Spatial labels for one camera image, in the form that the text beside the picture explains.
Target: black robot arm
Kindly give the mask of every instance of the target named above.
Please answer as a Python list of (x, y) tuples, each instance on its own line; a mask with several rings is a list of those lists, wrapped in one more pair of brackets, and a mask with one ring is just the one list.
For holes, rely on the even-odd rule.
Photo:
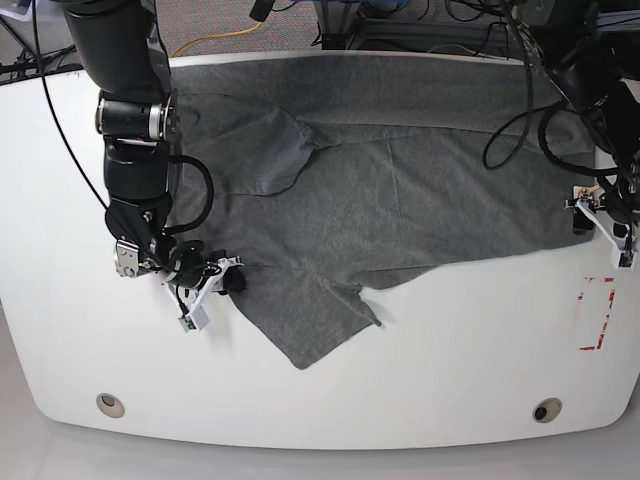
[[(597, 178), (605, 190), (600, 207), (620, 225), (623, 238), (627, 232), (626, 244), (634, 244), (640, 221), (640, 103), (629, 85), (640, 80), (640, 1), (537, 0), (519, 4), (515, 14), (528, 50), (564, 97), (542, 116), (543, 152), (560, 168)], [(611, 154), (615, 169), (576, 167), (551, 152), (546, 127), (568, 105), (598, 147)], [(606, 178), (612, 170), (614, 183)], [(591, 222), (586, 226), (593, 228)], [(628, 246), (624, 250), (633, 256)]]
[[(65, 18), (82, 63), (100, 87), (96, 128), (105, 142), (104, 181), (109, 192), (106, 224), (116, 239), (120, 275), (155, 273), (174, 287), (201, 289), (216, 277), (216, 291), (241, 290), (225, 282), (236, 268), (224, 255), (207, 255), (199, 241), (180, 243), (173, 234), (197, 228), (213, 204), (213, 182), (204, 165), (179, 155), (176, 92), (159, 36), (155, 3), (145, 0), (53, 0)], [(177, 167), (198, 168), (207, 186), (201, 215), (187, 225), (167, 227)]]

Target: floor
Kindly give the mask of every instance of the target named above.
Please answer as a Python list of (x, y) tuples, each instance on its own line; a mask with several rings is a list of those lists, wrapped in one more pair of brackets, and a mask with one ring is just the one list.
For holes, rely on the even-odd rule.
[[(421, 21), (452, 22), (445, 11), (444, 0), (408, 1), (407, 7), (396, 13), (394, 19), (416, 21), (428, 7), (428, 12)], [(254, 0), (156, 0), (156, 3), (162, 38), (170, 53), (201, 35), (244, 30), (255, 25), (249, 18)], [(290, 5), (290, 0), (276, 0), (274, 8), (277, 10)], [(380, 9), (390, 9), (395, 5), (395, 2), (377, 4)], [(468, 15), (465, 7), (454, 4), (453, 9), (461, 12), (459, 15), (462, 17)], [(479, 23), (489, 21), (490, 17), (478, 20)], [(33, 30), (30, 22), (9, 19), (8, 23), (28, 44), (32, 44)], [(39, 21), (38, 25), (43, 52), (57, 50), (72, 43), (61, 14), (57, 21)], [(274, 12), (267, 22), (252, 33), (200, 42), (183, 51), (181, 55), (310, 49), (314, 48), (311, 43), (317, 34), (313, 3), (301, 0), (286, 11)], [(0, 28), (0, 63), (11, 65), (21, 50), (15, 40)], [(65, 59), (65, 63), (77, 61), (77, 57), (72, 56)]]

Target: gray t-shirt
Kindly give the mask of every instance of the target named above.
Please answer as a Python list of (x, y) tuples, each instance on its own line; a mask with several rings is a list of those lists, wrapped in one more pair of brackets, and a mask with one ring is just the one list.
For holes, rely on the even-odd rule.
[[(379, 324), (363, 286), (590, 240), (562, 209), (588, 179), (544, 158), (535, 123), (508, 166), (481, 165), (490, 135), (524, 109), (522, 67), (328, 56), (181, 68), (174, 79), (184, 153), (216, 185), (213, 212), (187, 238), (242, 257), (247, 290), (235, 305), (300, 369)], [(546, 80), (535, 88), (536, 106), (557, 101)], [(504, 158), (520, 128), (490, 158)], [(552, 122), (548, 139), (593, 165), (575, 117)], [(203, 197), (187, 167), (174, 221), (193, 218)]]

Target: black cable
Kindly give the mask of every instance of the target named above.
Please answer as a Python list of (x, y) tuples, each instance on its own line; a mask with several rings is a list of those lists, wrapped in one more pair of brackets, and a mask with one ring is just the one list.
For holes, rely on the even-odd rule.
[(11, 28), (11, 25), (9, 25), (7, 21), (4, 18), (2, 18), (2, 15), (0, 15), (0, 25), (4, 27), (7, 33), (11, 35), (11, 37), (13, 37), (13, 39), (16, 42), (18, 42), (18, 44), (23, 48), (23, 50), (26, 50), (29, 53), (29, 55), (31, 55), (32, 57), (36, 56), (35, 53), (33, 53), (33, 50), (31, 50), (31, 47), (27, 45), (27, 42), (24, 41), (24, 39), (18, 34), (18, 32), (16, 32), (13, 28)]
[[(47, 72), (45, 73), (45, 75), (49, 76), (49, 75), (55, 75), (57, 73), (75, 72), (82, 69), (83, 69), (82, 65), (71, 63), (71, 64), (63, 65), (61, 68), (56, 68), (55, 70)], [(0, 81), (0, 86), (11, 85), (12, 83), (17, 83), (23, 80), (30, 80), (35, 78), (40, 78), (40, 74), (38, 73), (34, 75), (24, 75), (24, 72), (21, 72), (21, 71), (12, 72), (9, 80)]]
[(51, 102), (51, 96), (49, 95), (49, 87), (47, 87), (47, 81), (44, 75), (44, 63), (42, 61), (42, 54), (40, 52), (40, 36), (38, 35), (38, 17), (37, 17), (36, 10), (37, 8), (31, 9), (31, 20), (33, 22), (33, 41), (36, 47), (35, 56), (36, 56), (36, 61), (38, 62), (39, 76), (42, 79), (42, 88), (44, 89), (44, 96), (47, 99), (47, 104), (49, 105), (49, 110), (51, 111), (51, 117), (53, 118), (53, 121), (56, 124), (56, 128), (58, 129), (58, 133), (60, 134), (60, 138), (62, 138), (64, 146), (67, 148), (67, 151), (69, 152), (69, 155), (73, 160), (73, 163), (76, 164), (76, 168), (80, 172), (80, 175), (82, 175), (82, 178), (84, 179), (85, 183), (91, 189), (91, 192), (96, 197), (98, 202), (100, 202), (100, 205), (102, 206), (102, 208), (104, 208), (106, 211), (107, 204), (102, 199), (98, 191), (95, 189), (95, 187), (89, 180), (89, 177), (87, 177), (87, 174), (82, 168), (82, 165), (80, 165), (80, 162), (78, 162), (78, 159), (76, 158), (75, 154), (73, 153), (73, 150), (71, 149), (71, 146), (69, 145), (69, 142), (67, 141), (67, 137), (62, 131), (62, 127), (60, 126), (60, 122), (58, 121), (58, 116), (56, 115), (56, 111), (53, 108), (53, 103)]
[(611, 184), (606, 176), (596, 177), (598, 185), (605, 191), (604, 201), (606, 202), (607, 211), (609, 215), (614, 218), (614, 221), (618, 223), (625, 223), (627, 225), (635, 225), (633, 206), (624, 201), (619, 191), (620, 175), (616, 178), (615, 184)]
[[(31, 20), (33, 23), (33, 40), (34, 40), (34, 45), (35, 45), (35, 56), (36, 56), (36, 61), (38, 62), (39, 65), (39, 73), (37, 76), (40, 77), (40, 79), (42, 80), (42, 88), (44, 90), (44, 96), (47, 100), (47, 105), (49, 106), (49, 111), (51, 112), (51, 117), (53, 118), (54, 123), (56, 124), (56, 128), (58, 129), (58, 133), (60, 134), (60, 138), (62, 139), (62, 142), (64, 143), (64, 146), (67, 149), (67, 152), (69, 152), (69, 156), (71, 157), (71, 159), (73, 160), (73, 163), (75, 164), (76, 168), (78, 169), (78, 172), (80, 172), (80, 175), (82, 176), (83, 180), (85, 181), (85, 183), (87, 184), (87, 186), (89, 187), (89, 189), (91, 190), (91, 193), (93, 193), (93, 196), (96, 198), (96, 200), (98, 200), (98, 203), (100, 203), (100, 205), (102, 206), (102, 208), (106, 211), (108, 211), (108, 207), (107, 204), (105, 203), (105, 201), (102, 199), (102, 197), (100, 196), (100, 194), (98, 193), (98, 191), (96, 190), (96, 188), (93, 186), (93, 184), (91, 183), (91, 180), (89, 180), (89, 177), (87, 177), (87, 174), (85, 173), (84, 169), (82, 168), (82, 165), (80, 165), (80, 162), (78, 161), (78, 159), (76, 158), (75, 154), (73, 153), (73, 150), (71, 149), (71, 145), (69, 145), (69, 142), (67, 140), (66, 135), (64, 134), (64, 131), (62, 130), (62, 127), (60, 126), (60, 122), (58, 121), (58, 116), (56, 115), (56, 111), (53, 108), (53, 103), (51, 102), (51, 95), (49, 94), (49, 87), (47, 86), (47, 81), (46, 81), (46, 75), (44, 73), (44, 63), (42, 61), (42, 53), (40, 50), (40, 36), (38, 34), (38, 17), (37, 17), (37, 13), (36, 13), (36, 8), (32, 8), (31, 9)], [(138, 247), (143, 248), (142, 243), (136, 238), (135, 235), (131, 235), (130, 232), (134, 231), (131, 228), (125, 228), (125, 225), (127, 224), (127, 222), (123, 222), (122, 219), (117, 218), (115, 215), (113, 216), (114, 221), (120, 226), (120, 228), (127, 233), (127, 235), (136, 243), (136, 245), (138, 245)], [(154, 260), (157, 260), (155, 255), (152, 255), (151, 252), (147, 252), (146, 250), (145, 253), (147, 253), (150, 258), (153, 258)], [(164, 265), (162, 265), (162, 263), (158, 262), (159, 265), (163, 268), (166, 268)]]
[(170, 162), (174, 165), (191, 165), (198, 169), (198, 171), (202, 174), (202, 178), (206, 185), (207, 196), (204, 201), (204, 206), (200, 214), (191, 222), (185, 223), (184, 225), (175, 225), (173, 227), (165, 227), (164, 233), (165, 235), (176, 235), (178, 233), (189, 232), (191, 230), (195, 230), (200, 225), (204, 223), (209, 214), (211, 213), (211, 209), (213, 208), (213, 198), (215, 194), (213, 179), (211, 178), (211, 173), (209, 173), (209, 169), (199, 160), (196, 160), (192, 157), (187, 157), (185, 155), (174, 156), (171, 157)]
[(369, 13), (371, 13), (372, 16), (374, 16), (374, 17), (377, 17), (377, 18), (390, 18), (391, 16), (395, 15), (399, 11), (404, 10), (405, 8), (407, 8), (407, 6), (409, 5), (409, 2), (410, 2), (410, 0), (405, 0), (404, 2), (396, 2), (396, 6), (394, 8), (392, 8), (391, 10), (383, 10), (381, 8), (374, 7), (369, 2), (362, 3), (361, 7), (365, 11), (368, 10)]
[(318, 36), (315, 38), (313, 42), (311, 42), (311, 46), (315, 47), (316, 45), (320, 45), (322, 43), (322, 30), (320, 29), (320, 22), (318, 22)]
[(180, 307), (180, 311), (182, 312), (182, 316), (184, 317), (189, 313), (189, 309), (187, 308), (185, 303), (182, 301), (182, 298), (180, 298), (180, 292), (178, 291), (178, 287), (174, 287), (174, 288), (175, 288), (176, 300), (178, 301), (178, 307)]
[(566, 107), (567, 101), (560, 100), (559, 102), (554, 103), (553, 105), (548, 107), (542, 115), (542, 118), (540, 119), (540, 125), (538, 127), (538, 142), (540, 143), (540, 148), (542, 149), (542, 153), (544, 153), (544, 156), (547, 157), (547, 159), (556, 167), (559, 167), (567, 172), (575, 173), (577, 175), (585, 175), (587, 177), (618, 175), (620, 173), (620, 169), (618, 167), (597, 169), (583, 167), (580, 165), (572, 165), (571, 163), (567, 163), (561, 158), (554, 155), (554, 153), (549, 148), (549, 144), (547, 143), (547, 127), (549, 126), (549, 122), (551, 121), (551, 119), (555, 117), (558, 112), (571, 112), (570, 110), (567, 110)]
[[(76, 48), (75, 45), (71, 45), (69, 47), (65, 47), (60, 50), (56, 50), (50, 53), (46, 53), (44, 55), (40, 55), (40, 58), (42, 59), (42, 68), (44, 68), (44, 70), (46, 71), (47, 67), (51, 63), (53, 63), (57, 58), (60, 58), (61, 56), (65, 57), (66, 55), (74, 51), (75, 48)], [(26, 80), (27, 78), (32, 78), (27, 76), (25, 72), (27, 70), (36, 70), (36, 73), (39, 72), (40, 64), (38, 64), (37, 58), (35, 56), (31, 57), (33, 58), (33, 60), (31, 60), (30, 57), (31, 55), (28, 54), (28, 51), (22, 50), (22, 53), (20, 54), (20, 56), (17, 58), (17, 61), (13, 65), (8, 67), (5, 67), (4, 65), (0, 65), (0, 75), (15, 72), (18, 74), (22, 74), (22, 76), (19, 76), (18, 79)]]
[[(462, 23), (469, 23), (469, 22), (475, 22), (476, 20), (478, 20), (480, 17), (482, 17), (484, 15), (484, 11), (482, 9), (478, 10), (478, 13), (473, 16), (473, 17), (469, 17), (469, 18), (460, 18), (458, 16), (456, 16), (455, 13), (453, 13), (453, 10), (451, 9), (451, 2), (453, 0), (444, 0), (444, 8), (447, 11), (447, 14), (453, 18), (456, 22), (462, 22)], [(464, 2), (457, 2), (457, 3), (462, 3), (463, 5), (466, 5), (467, 7), (469, 7), (470, 5), (464, 3)]]
[(294, 1), (294, 0), (292, 0), (292, 1), (291, 1), (291, 5), (287, 5), (287, 6), (286, 6), (286, 7), (284, 7), (284, 8), (272, 8), (272, 9), (271, 9), (271, 11), (272, 11), (272, 12), (277, 12), (277, 13), (279, 13), (279, 12), (286, 12), (286, 11), (287, 11), (287, 10), (289, 10), (290, 8), (295, 7), (295, 6), (298, 4), (298, 2), (299, 2), (299, 1), (300, 1), (300, 0), (295, 0), (295, 1)]
[(468, 0), (451, 0), (453, 3), (461, 3), (472, 10), (481, 11), (495, 17), (503, 17), (504, 14), (500, 10), (496, 10), (497, 5), (487, 5), (484, 0), (476, 0), (478, 3), (471, 3)]
[(522, 129), (522, 133), (520, 134), (520, 138), (518, 139), (518, 143), (516, 144), (514, 149), (511, 151), (511, 153), (507, 155), (507, 157), (504, 160), (502, 160), (500, 163), (497, 163), (495, 165), (489, 165), (489, 159), (488, 159), (489, 149), (491, 147), (491, 144), (493, 143), (492, 140), (495, 140), (497, 136), (495, 136), (494, 134), (495, 138), (492, 137), (492, 140), (490, 140), (489, 143), (487, 143), (487, 145), (484, 148), (484, 151), (482, 152), (482, 165), (487, 170), (497, 170), (499, 168), (504, 167), (518, 154), (518, 152), (520, 152), (520, 150), (524, 146), (524, 143), (527, 141), (527, 136), (529, 135), (529, 131), (531, 130), (531, 123), (533, 121), (533, 76), (531, 74), (531, 65), (529, 65), (529, 54), (527, 53), (527, 49), (524, 45), (524, 39), (522, 38), (520, 31), (518, 30), (518, 25), (516, 24), (516, 21), (513, 19), (513, 16), (511, 15), (511, 11), (509, 10), (509, 7), (507, 7), (505, 0), (498, 0), (498, 3), (500, 4), (500, 8), (502, 8), (503, 10), (504, 17), (507, 20), (507, 23), (509, 24), (511, 33), (515, 37), (516, 43), (518, 44), (518, 47), (522, 52), (522, 63), (524, 65), (524, 74), (525, 74), (525, 79), (527, 84), (527, 112), (525, 114), (526, 115), (525, 124)]
[(416, 22), (419, 22), (424, 17), (426, 17), (427, 14), (429, 13), (430, 8), (431, 8), (431, 0), (427, 0), (427, 8), (424, 9), (424, 13), (418, 17), (418, 20), (416, 20)]
[[(539, 112), (544, 112), (545, 110), (547, 110), (550, 107), (541, 107), (541, 108), (536, 108), (534, 110), (531, 110), (531, 113), (539, 113)], [(511, 120), (509, 120), (507, 123), (505, 123), (503, 126), (501, 126), (498, 130), (495, 131), (495, 133), (493, 135), (491, 135), (491, 138), (489, 139), (489, 141), (487, 142), (487, 144), (484, 147), (484, 152), (482, 152), (482, 165), (484, 166), (484, 168), (486, 168), (487, 170), (492, 170), (492, 168), (486, 165), (486, 159), (487, 159), (487, 152), (489, 151), (489, 149), (491, 148), (491, 145), (493, 145), (493, 142), (495, 142), (498, 137), (500, 135), (502, 135), (502, 132), (504, 132), (507, 128), (509, 128), (511, 125), (513, 125), (514, 123), (516, 123), (518, 120), (520, 120), (521, 118), (526, 117), (529, 114), (529, 112), (524, 112), (521, 113), (519, 115), (516, 115), (515, 117), (513, 117)]]
[(476, 50), (476, 52), (473, 54), (474, 57), (477, 57), (482, 52), (484, 52), (484, 49), (487, 47), (487, 44), (489, 43), (489, 39), (491, 38), (491, 29), (493, 27), (495, 27), (496, 25), (504, 25), (504, 23), (502, 23), (502, 22), (491, 22), (489, 24), (489, 27), (487, 28), (487, 34), (485, 35), (484, 40), (482, 41), (482, 44), (480, 45), (480, 48), (478, 48), (478, 50)]
[(67, 55), (68, 53), (65, 53), (60, 57), (60, 61), (58, 62), (58, 65), (56, 65), (56, 68), (53, 69), (54, 72), (57, 72), (58, 70), (60, 70), (60, 67), (62, 66), (62, 62), (64, 62), (64, 59), (67, 58)]

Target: round hole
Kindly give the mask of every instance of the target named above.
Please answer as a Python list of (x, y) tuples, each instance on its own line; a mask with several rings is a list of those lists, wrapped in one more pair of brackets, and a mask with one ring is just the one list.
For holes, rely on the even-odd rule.
[(533, 419), (538, 423), (549, 423), (556, 419), (562, 410), (562, 402), (557, 398), (548, 398), (540, 402), (533, 410)]
[(107, 417), (121, 418), (124, 416), (124, 405), (113, 395), (101, 393), (98, 395), (98, 398), (96, 398), (96, 404), (98, 405), (98, 409)]
[(536, 408), (536, 411), (533, 414), (533, 416), (536, 417), (536, 420), (538, 421), (544, 420), (544, 417), (547, 416), (547, 409), (544, 407), (538, 407)]
[(102, 400), (102, 403), (104, 403), (107, 407), (114, 407), (116, 404), (115, 398), (113, 398), (111, 395), (102, 395), (100, 399)]

